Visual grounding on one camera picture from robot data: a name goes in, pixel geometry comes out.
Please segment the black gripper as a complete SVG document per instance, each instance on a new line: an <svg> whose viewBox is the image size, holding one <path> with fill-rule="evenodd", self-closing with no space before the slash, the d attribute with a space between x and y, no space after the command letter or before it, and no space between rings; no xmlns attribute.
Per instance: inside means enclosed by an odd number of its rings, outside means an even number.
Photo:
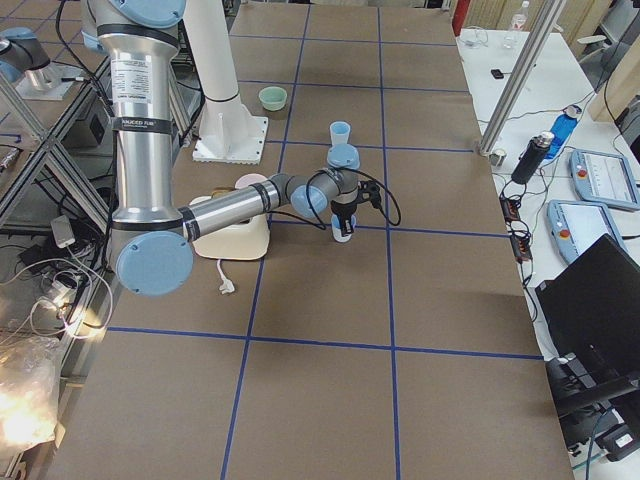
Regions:
<svg viewBox="0 0 640 480"><path fill-rule="evenodd" d="M331 211L340 219L340 229L342 236L351 236L353 234L353 225L351 217L357 210L355 202L341 203L337 201L331 202Z"/></svg>

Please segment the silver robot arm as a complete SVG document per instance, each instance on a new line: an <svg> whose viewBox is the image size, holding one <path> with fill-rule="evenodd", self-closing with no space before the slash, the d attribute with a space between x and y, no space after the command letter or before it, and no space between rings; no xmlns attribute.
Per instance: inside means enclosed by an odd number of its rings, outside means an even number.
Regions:
<svg viewBox="0 0 640 480"><path fill-rule="evenodd" d="M180 30L205 99L196 158L255 163L262 155L268 121L241 100L220 2L85 1L81 8L86 45L110 60L118 188L112 257L126 289L160 296L180 288L196 239L284 205L304 215L331 208L351 231L358 176L336 161L307 178L276 174L193 206L173 204L170 77Z"/></svg>
<svg viewBox="0 0 640 480"><path fill-rule="evenodd" d="M70 89L34 32L12 27L1 32L1 74L25 100L62 101Z"/></svg>

